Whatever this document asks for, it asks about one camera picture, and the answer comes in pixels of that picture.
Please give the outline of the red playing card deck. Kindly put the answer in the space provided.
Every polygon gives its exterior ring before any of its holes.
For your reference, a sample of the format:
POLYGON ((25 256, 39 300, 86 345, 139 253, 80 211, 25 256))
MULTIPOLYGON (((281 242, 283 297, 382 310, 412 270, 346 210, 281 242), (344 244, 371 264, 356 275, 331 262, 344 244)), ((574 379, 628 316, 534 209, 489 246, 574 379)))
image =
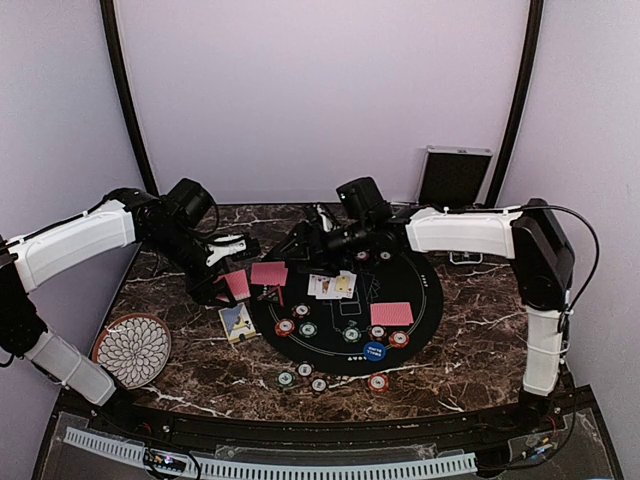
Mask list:
POLYGON ((236 301, 248 299, 251 296, 247 274, 245 270, 237 270, 218 277, 225 279, 236 301))

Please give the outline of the two of diamonds card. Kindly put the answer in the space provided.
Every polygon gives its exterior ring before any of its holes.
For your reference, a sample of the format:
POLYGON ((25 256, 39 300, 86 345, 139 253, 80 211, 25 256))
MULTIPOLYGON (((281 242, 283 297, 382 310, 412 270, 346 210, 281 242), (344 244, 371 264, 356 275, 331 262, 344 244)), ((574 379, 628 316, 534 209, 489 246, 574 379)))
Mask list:
POLYGON ((351 299, 356 290, 357 275, 350 271, 341 270, 332 280, 331 292, 339 298, 351 299))

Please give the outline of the red card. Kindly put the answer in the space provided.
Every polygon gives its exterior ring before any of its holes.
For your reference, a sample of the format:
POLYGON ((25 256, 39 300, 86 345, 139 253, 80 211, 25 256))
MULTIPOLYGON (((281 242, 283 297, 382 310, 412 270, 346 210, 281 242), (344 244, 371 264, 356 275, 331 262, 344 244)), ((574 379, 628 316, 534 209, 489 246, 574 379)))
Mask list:
POLYGON ((258 262, 251 266, 251 284, 261 286, 285 286, 288 268, 283 261, 258 262))
POLYGON ((409 326, 414 323, 409 302, 371 304, 370 317, 373 326, 409 326))

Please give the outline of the triangular red dealer button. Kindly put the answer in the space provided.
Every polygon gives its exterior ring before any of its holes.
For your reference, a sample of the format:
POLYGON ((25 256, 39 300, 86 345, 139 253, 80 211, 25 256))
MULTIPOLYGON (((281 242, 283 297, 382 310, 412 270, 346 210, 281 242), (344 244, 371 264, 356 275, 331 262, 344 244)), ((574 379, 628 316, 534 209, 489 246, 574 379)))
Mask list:
POLYGON ((268 286, 266 290, 257 297, 257 300, 260 302, 271 303, 283 307, 284 299, 282 288, 279 285, 268 286))

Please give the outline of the blue small blind button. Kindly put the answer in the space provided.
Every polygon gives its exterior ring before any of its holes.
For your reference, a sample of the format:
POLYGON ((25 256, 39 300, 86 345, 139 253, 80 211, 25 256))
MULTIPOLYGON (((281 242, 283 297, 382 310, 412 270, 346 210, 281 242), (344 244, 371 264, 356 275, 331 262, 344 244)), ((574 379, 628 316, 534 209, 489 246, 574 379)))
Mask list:
POLYGON ((386 347, 382 343, 376 341, 366 343, 363 348, 363 356, 370 362, 382 361, 385 358, 386 353, 386 347))

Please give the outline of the green poker chip stack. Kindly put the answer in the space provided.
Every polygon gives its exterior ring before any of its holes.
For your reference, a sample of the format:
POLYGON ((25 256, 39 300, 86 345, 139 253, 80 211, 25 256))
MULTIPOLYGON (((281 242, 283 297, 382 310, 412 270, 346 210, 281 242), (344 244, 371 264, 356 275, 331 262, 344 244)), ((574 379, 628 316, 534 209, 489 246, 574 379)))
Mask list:
POLYGON ((282 371, 276 376, 276 382, 280 388, 290 388, 295 384, 295 376, 289 371, 282 371))

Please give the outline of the red poker chip stack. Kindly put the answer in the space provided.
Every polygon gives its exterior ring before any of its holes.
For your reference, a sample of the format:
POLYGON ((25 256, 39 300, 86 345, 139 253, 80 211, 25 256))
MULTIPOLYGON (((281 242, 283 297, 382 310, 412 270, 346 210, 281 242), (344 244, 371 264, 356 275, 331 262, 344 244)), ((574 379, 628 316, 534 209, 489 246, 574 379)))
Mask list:
POLYGON ((368 388, 374 393, 383 393, 389 389, 390 381, 386 374, 376 373, 369 376, 368 388))

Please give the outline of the three of diamonds card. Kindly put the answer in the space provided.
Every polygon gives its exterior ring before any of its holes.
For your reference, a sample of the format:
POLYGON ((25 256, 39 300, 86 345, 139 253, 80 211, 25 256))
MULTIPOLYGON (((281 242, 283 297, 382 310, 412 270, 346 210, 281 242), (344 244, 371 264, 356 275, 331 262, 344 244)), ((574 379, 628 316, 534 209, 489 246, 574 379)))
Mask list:
POLYGON ((316 296, 318 292, 318 288, 321 286, 323 279, 324 279, 323 276, 310 274, 309 281, 308 281, 307 294, 310 296, 316 296))

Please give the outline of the jack of hearts card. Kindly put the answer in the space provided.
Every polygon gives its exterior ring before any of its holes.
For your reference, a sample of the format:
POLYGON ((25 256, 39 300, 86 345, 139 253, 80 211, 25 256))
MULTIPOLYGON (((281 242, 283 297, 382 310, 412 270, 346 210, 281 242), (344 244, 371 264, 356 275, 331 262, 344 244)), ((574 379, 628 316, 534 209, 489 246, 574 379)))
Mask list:
POLYGON ((333 277, 318 275, 315 279, 314 295, 317 299, 336 299, 337 293, 334 291, 335 280, 333 277))

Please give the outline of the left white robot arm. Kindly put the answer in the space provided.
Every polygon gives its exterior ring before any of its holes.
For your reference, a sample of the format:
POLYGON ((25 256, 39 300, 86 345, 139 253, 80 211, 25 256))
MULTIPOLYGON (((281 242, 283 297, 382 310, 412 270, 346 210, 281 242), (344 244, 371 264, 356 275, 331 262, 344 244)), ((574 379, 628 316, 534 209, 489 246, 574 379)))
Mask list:
POLYGON ((116 382, 90 360, 83 342, 98 326, 110 281, 89 268, 105 254, 145 243, 186 278, 187 292, 201 305, 232 306, 234 296, 220 278, 225 261, 246 251, 243 234, 218 236, 197 230, 214 205, 197 182, 182 179, 157 196, 119 188, 94 207, 38 231, 1 243, 1 349, 11 359, 26 359, 63 388, 103 406, 101 417, 120 436, 141 427, 140 412, 113 397, 116 382), (64 339, 74 320, 89 324, 64 339))

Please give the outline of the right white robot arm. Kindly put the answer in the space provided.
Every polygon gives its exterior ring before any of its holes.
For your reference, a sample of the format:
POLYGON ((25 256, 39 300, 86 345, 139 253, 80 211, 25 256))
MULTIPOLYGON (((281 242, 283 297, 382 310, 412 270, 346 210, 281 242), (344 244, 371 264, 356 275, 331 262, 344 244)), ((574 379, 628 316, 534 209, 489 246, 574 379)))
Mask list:
POLYGON ((266 254, 288 270, 284 296, 258 302, 268 342, 333 376, 365 376, 429 358, 434 373, 500 368, 527 397, 521 434, 549 416, 566 352, 574 253, 549 206, 444 212, 348 200, 349 220, 309 207, 266 254))

